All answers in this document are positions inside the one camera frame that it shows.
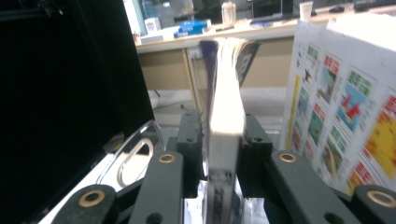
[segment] black monitor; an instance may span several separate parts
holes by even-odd
[[[0,219],[38,221],[154,119],[122,0],[0,7]]]

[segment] keyboard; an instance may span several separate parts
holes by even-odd
[[[353,8],[355,11],[365,11],[372,7],[385,7],[396,5],[396,0],[356,0]]]

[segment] floor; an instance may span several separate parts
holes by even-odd
[[[189,90],[149,91],[154,116],[162,127],[165,144],[177,136],[181,116],[194,109]],[[283,122],[286,88],[242,88],[241,97],[246,113],[252,114],[278,148]]]

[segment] blue object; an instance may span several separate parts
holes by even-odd
[[[157,17],[157,11],[155,10],[151,0],[143,0],[142,7],[145,12],[146,19]]]
[[[184,21],[178,31],[174,33],[174,38],[186,35],[201,35],[205,28],[207,28],[206,21]]]

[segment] cup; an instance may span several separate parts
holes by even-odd
[[[313,1],[300,3],[300,20],[309,21],[311,19]]]

